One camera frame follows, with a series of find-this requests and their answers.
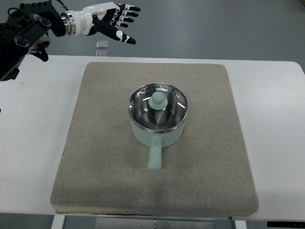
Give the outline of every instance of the cable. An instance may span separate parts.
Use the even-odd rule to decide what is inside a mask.
[[[9,9],[8,9],[8,15],[9,15],[9,16],[10,16],[10,11],[11,11],[11,10],[19,10],[19,9],[16,8],[16,7],[11,7],[11,8],[9,8]]]

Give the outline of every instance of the stainless steel rim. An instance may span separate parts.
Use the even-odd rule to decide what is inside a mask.
[[[132,114],[131,114],[130,109],[128,110],[129,117],[130,117],[131,121],[132,121],[138,128],[140,128],[140,129],[143,130],[143,131],[146,131],[146,132],[149,132],[149,133],[156,133],[156,134],[165,134],[165,133],[169,133],[169,132],[171,132],[171,131],[174,131],[174,130],[178,129],[178,128],[185,122],[186,117],[187,117],[187,114],[188,114],[188,102],[187,102],[187,99],[186,99],[185,95],[184,95],[178,88],[176,88],[175,86],[172,86],[172,85],[170,85],[170,84],[167,84],[167,83],[149,83],[149,84],[143,85],[143,86],[139,87],[137,90],[135,90],[135,91],[132,93],[132,95],[130,96],[129,101],[128,101],[128,104],[130,104],[131,99],[132,99],[138,92],[140,92],[143,88],[149,87],[149,86],[154,86],[154,85],[164,85],[164,86],[172,87],[173,89],[175,89],[176,91],[178,91],[178,92],[183,96],[183,98],[184,98],[185,101],[186,101],[186,107],[185,107],[185,110],[186,110],[186,111],[185,111],[185,115],[184,115],[182,121],[181,121],[178,125],[176,125],[176,126],[174,126],[174,127],[172,127],[172,128],[169,128],[169,129],[165,129],[165,130],[151,130],[151,129],[149,129],[149,128],[146,128],[146,127],[144,127],[144,126],[138,124],[138,123],[134,120],[134,118],[132,117]]]

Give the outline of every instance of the pot lid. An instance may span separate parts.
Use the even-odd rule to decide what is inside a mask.
[[[129,99],[131,121],[142,130],[167,133],[185,121],[188,104],[183,93],[165,83],[138,88]]]

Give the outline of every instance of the saucepan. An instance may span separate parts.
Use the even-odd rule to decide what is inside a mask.
[[[181,136],[188,113],[184,94],[165,83],[150,83],[138,88],[129,99],[132,132],[150,147],[148,168],[162,168],[162,147],[175,143]]]

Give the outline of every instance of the gray floor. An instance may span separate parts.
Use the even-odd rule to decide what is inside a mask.
[[[18,7],[21,2],[32,1],[0,1],[0,21],[6,21],[8,8]],[[52,2],[61,12],[60,4]],[[101,0],[64,2],[70,10],[81,10]],[[102,34],[57,38],[50,33],[48,54],[95,56],[96,42],[108,40],[108,56],[294,61],[305,70],[305,7],[300,0],[128,0],[123,3],[142,9],[135,22],[122,29],[137,41],[136,45],[112,41]],[[18,217],[41,224],[39,216],[0,214],[0,228],[5,228],[1,223],[10,220],[13,226],[6,228],[18,228],[14,224]],[[83,218],[83,224],[82,219],[67,218],[65,229],[91,225],[86,220],[92,218]],[[70,223],[79,227],[69,227]],[[262,228],[256,223],[249,223],[249,228]],[[41,224],[40,228],[51,227]]]

